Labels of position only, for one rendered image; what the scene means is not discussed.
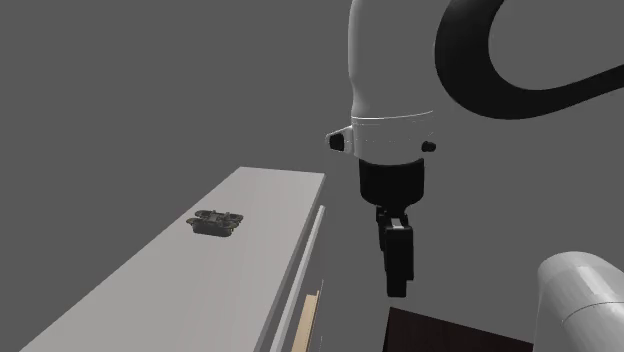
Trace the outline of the grey chest of drawers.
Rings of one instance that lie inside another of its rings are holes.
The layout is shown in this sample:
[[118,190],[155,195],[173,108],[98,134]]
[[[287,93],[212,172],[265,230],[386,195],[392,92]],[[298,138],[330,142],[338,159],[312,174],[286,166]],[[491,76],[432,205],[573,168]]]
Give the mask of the grey chest of drawers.
[[[259,352],[279,319],[324,174],[240,167],[21,352]],[[244,216],[196,234],[197,210]]]

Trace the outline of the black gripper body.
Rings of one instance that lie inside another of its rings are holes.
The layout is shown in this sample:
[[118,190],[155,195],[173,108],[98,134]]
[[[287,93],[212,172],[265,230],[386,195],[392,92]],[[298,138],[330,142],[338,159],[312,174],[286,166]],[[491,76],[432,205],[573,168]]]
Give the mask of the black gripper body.
[[425,160],[379,165],[359,160],[360,195],[370,204],[403,209],[419,202],[425,189]]

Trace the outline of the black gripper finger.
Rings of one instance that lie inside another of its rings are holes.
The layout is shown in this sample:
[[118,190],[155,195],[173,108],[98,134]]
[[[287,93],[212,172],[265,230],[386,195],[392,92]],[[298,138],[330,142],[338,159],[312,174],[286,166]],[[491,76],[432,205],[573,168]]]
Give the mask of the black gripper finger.
[[385,234],[386,230],[392,227],[391,218],[388,216],[386,209],[382,206],[376,207],[376,223],[378,226],[378,238],[380,250],[385,250]]
[[413,228],[406,215],[389,218],[383,230],[384,268],[389,297],[407,296],[407,282],[414,279],[413,239]]

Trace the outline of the black flat oblong object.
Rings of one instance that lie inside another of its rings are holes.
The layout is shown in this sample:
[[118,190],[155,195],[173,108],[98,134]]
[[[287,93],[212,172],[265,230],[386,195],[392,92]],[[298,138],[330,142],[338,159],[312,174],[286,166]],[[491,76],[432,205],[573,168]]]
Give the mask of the black flat oblong object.
[[230,212],[197,210],[193,217],[186,220],[186,223],[191,226],[196,234],[229,237],[243,219],[243,215]]

